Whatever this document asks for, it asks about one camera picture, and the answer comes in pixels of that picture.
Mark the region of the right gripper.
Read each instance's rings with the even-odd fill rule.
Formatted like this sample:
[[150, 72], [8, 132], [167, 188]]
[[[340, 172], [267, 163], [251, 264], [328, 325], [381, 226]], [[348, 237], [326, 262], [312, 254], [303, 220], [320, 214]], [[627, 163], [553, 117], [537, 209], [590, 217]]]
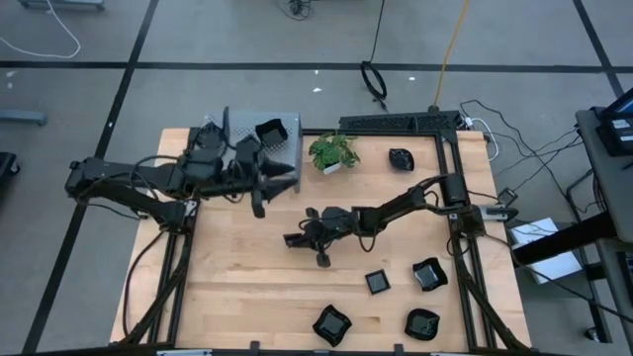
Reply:
[[284, 241], [289, 248], [308, 248], [315, 251], [317, 266], [329, 268], [331, 262], [326, 250], [331, 245], [330, 241], [355, 234], [358, 214], [339, 207], [327, 207], [321, 215], [314, 208], [306, 208], [306, 215], [298, 223], [300, 232], [284, 234]]

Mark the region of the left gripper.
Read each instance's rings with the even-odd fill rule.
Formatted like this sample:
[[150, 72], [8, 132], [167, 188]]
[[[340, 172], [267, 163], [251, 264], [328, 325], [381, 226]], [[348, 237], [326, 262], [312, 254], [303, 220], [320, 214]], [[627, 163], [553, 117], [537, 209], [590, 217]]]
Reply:
[[296, 178], [274, 179], [295, 170], [291, 165], [271, 160], [263, 151], [263, 145], [252, 134], [235, 144], [235, 161], [241, 168], [223, 170], [220, 175], [221, 195], [236, 199], [250, 192], [251, 208], [258, 219], [265, 218], [265, 206], [286, 190], [294, 187]]

